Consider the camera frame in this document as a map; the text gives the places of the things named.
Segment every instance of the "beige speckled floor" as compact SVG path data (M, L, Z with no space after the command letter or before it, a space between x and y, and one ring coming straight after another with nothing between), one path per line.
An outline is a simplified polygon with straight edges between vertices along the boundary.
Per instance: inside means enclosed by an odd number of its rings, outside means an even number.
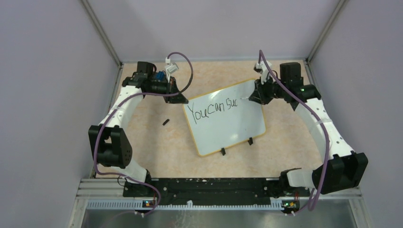
M279 72L279 64L271 61ZM307 74L302 61L305 83ZM184 95L192 98L239 81L257 78L254 61L194 62L192 85ZM190 75L186 62L177 63L175 72L179 89ZM164 63L156 64L163 70ZM132 76L136 64L125 64L121 81ZM273 100L263 107L266 133L226 149L227 154L206 157L197 154L181 104L166 104L161 97L146 96L138 105L126 135L133 148L133 158L150 171L152 177L278 177L286 169L316 169L321 165L319 153L304 123L284 100ZM167 125L162 123L170 119ZM102 165L101 171L110 170Z

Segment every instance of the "metal floor panel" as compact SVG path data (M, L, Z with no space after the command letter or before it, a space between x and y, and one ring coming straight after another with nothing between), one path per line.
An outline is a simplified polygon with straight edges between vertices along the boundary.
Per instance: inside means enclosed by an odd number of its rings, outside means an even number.
M151 210L143 207L141 199L90 199L87 209L106 210ZM161 205L156 210L283 210L282 200L272 199L270 205L230 205L230 206L204 206L193 205L191 201L187 205Z
M88 209L82 228L98 228L122 210ZM259 210L159 210L142 218L124 214L104 228L356 228L348 200L321 200L293 217Z

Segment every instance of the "whiteboard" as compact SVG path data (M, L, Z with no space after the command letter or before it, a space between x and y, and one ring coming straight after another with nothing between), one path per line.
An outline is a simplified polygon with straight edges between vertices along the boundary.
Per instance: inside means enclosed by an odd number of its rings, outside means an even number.
M254 79L200 95L183 105L197 152L206 156L266 132L262 106L248 100Z

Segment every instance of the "metal frame edge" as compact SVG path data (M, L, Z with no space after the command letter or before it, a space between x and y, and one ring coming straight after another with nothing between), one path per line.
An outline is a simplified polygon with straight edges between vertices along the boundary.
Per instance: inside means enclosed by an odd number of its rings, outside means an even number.
M313 85L315 85L317 87L315 76L314 76L314 74L312 72L310 64L308 64L306 59L304 60L304 67L305 67L305 71L307 72L309 83L313 84Z
M340 15L341 11L344 9L345 5L348 3L349 0L339 0L336 5L335 10L333 11L332 15L330 16L329 20L327 21L325 27L323 28L322 32L320 33L319 37L317 38L312 50L310 51L306 61L309 65L312 60L314 59L318 49L322 45L323 41L326 39L327 34L333 27L335 21L337 20L338 16Z
M74 206L73 210L71 211L68 228L80 228L82 226L87 204L87 199L76 199L74 201Z
M111 41L109 40L108 36L106 35L104 28L102 27L101 23L99 22L98 18L96 17L96 14L95 14L94 10L92 9L91 5L89 4L88 0L80 0L80 2L83 5L84 9L86 10L90 21L94 25L95 30L97 31L98 35L100 36L101 40L103 41L109 54L114 59L115 63L120 67L122 65L122 61L120 61L119 56L117 55L114 47L112 46Z
M209 57L209 58L201 58L201 57L190 57L189 60L191 62L235 62L235 61L257 61L258 55L254 57ZM266 57L267 61L270 60L303 60L306 57ZM186 62L185 59L179 57L173 57L175 62ZM139 60L127 60L123 61L123 63L135 64ZM149 58L149 59L141 59L140 61L152 62L152 63L165 63L165 59L162 58Z
M350 199L349 202L357 228L373 228L364 199Z
M113 104L115 103L115 99L116 99L116 96L117 96L116 93L117 93L117 91L119 89L119 86L120 86L120 79L122 78L123 67L124 67L124 64L121 64L119 66L119 70L117 72L117 76L116 76L116 80L115 80L114 89L112 91L111 100L109 102L109 108L112 108Z

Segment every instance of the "white wall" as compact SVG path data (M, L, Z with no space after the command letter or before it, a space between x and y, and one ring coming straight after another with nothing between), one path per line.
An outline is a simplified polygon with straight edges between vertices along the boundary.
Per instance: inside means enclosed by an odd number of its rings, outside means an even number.
M122 61L308 56L338 0L90 0Z
M0 2L0 227L65 227L117 66L78 0Z
M351 0L313 62L336 126L368 157L361 187L375 227L401 226L402 21L401 0Z

